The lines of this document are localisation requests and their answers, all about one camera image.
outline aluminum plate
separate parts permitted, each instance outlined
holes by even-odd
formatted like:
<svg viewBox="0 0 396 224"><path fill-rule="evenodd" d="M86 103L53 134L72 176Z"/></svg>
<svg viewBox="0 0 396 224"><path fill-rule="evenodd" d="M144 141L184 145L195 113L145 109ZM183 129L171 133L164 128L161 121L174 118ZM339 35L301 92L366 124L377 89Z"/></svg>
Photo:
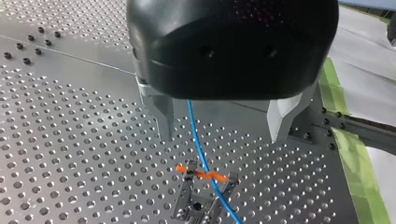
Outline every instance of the aluminum plate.
<svg viewBox="0 0 396 224"><path fill-rule="evenodd" d="M175 101L174 140L159 141L131 77L124 1L0 8L1 53L12 55L0 59L2 223L179 223L170 218L181 181L174 169L198 159L187 106ZM245 223L358 223L324 128L301 127L314 144L272 144L261 111L224 102L194 110L210 168L239 173L231 205ZM194 186L213 197L207 181ZM225 212L219 221L232 223Z"/></svg>

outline white surface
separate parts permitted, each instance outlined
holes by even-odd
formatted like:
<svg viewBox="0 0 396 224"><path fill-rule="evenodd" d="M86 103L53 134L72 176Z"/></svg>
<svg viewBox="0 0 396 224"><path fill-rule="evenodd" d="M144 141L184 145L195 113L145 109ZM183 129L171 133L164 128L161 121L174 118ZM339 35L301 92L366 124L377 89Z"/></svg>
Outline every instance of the white surface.
<svg viewBox="0 0 396 224"><path fill-rule="evenodd" d="M338 2L359 7L396 10L395 0L339 0Z"/></svg>
<svg viewBox="0 0 396 224"><path fill-rule="evenodd" d="M377 18L340 7L337 35L329 56L370 73L396 80L396 49L387 25Z"/></svg>
<svg viewBox="0 0 396 224"><path fill-rule="evenodd" d="M396 50L386 39L386 30L384 22L341 7L329 56L351 115L396 126ZM396 223L396 157L367 149L389 218Z"/></svg>

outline cable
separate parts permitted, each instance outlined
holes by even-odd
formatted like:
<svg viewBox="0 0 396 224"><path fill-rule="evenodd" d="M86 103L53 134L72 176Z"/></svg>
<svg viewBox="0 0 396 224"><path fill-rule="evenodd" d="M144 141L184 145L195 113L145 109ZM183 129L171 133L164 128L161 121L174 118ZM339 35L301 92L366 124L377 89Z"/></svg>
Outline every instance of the cable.
<svg viewBox="0 0 396 224"><path fill-rule="evenodd" d="M193 133L194 139L195 139L195 145L197 147L199 157L201 158L202 165L204 166L204 170L205 170L205 172L208 173L210 170L209 170L209 166L207 165L207 162L206 162L205 153L202 150L202 146L199 141L199 136L198 136L197 128L195 125L194 113L192 111L192 103L190 100L188 100L187 104L189 105L189 114L190 114L190 120L191 120L192 133ZM216 181L214 179L211 179L210 182L212 183L212 188L215 191L215 193L218 195L221 203L223 204L223 206L227 209L227 211L230 213L231 217L233 218L233 221L235 221L236 224L242 224L242 221L239 220L239 217L236 215L236 213L233 211L231 206L228 204L227 200L225 200L225 198L222 196L221 191L219 190L219 187L216 184Z"/></svg>

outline metal clamp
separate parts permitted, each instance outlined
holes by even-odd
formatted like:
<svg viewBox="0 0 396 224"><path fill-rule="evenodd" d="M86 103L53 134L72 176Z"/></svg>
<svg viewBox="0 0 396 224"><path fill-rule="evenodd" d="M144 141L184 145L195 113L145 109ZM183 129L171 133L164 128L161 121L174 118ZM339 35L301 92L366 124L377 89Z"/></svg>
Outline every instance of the metal clamp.
<svg viewBox="0 0 396 224"><path fill-rule="evenodd" d="M172 140L174 107L171 97L163 95L139 77L136 77L143 105L155 117L158 133L162 141Z"/></svg>
<svg viewBox="0 0 396 224"><path fill-rule="evenodd" d="M185 221L186 224L214 224L222 211L221 201L219 198L212 200L192 193L196 168L197 161L188 162L172 218ZM226 200L230 198L237 181L238 174L230 172L228 182L221 191Z"/></svg>

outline hole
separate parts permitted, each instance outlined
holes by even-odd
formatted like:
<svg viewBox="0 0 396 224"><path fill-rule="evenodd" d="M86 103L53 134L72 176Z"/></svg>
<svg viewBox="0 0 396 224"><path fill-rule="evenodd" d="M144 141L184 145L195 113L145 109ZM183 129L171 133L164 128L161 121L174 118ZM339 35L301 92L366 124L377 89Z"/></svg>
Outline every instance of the hole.
<svg viewBox="0 0 396 224"><path fill-rule="evenodd" d="M147 223L149 222L149 216L148 215L143 215L141 218L142 222Z"/></svg>
<svg viewBox="0 0 396 224"><path fill-rule="evenodd" d="M202 205L200 203L195 203L192 207L197 211L201 211L202 209Z"/></svg>
<svg viewBox="0 0 396 224"><path fill-rule="evenodd" d="M45 216L46 214L49 213L49 211L50 211L50 209L49 209L48 207L41 208L41 209L40 209L40 214L41 214L42 216Z"/></svg>
<svg viewBox="0 0 396 224"><path fill-rule="evenodd" d="M213 55L215 54L215 51L209 46L202 46L199 49L199 52L202 58L207 58L207 59L212 58Z"/></svg>

